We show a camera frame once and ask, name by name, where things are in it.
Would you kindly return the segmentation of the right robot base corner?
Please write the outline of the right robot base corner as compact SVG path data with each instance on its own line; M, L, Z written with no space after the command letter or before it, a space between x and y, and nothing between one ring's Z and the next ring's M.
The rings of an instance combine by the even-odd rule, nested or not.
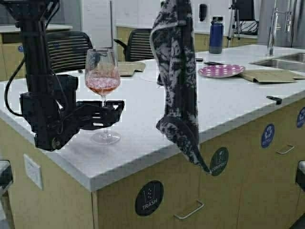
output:
M295 181L299 185L299 187L303 191L305 191L305 162L304 161L300 161L298 163Z

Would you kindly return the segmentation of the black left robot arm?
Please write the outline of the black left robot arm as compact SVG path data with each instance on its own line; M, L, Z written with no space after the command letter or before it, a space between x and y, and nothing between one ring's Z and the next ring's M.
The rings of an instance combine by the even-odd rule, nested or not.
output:
M27 92L20 95L21 116L35 134L37 148L54 151L81 129L96 130L117 123L123 101L77 101L78 78L51 69L46 20L59 7L57 0L3 0L20 29Z

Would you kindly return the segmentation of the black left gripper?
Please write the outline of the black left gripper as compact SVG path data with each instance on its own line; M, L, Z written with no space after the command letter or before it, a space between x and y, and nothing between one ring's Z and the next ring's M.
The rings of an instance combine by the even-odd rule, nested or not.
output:
M75 76L39 74L33 78L28 81L28 92L20 95L20 105L39 149L59 150L81 129L103 129L120 120L124 101L77 101L79 80Z

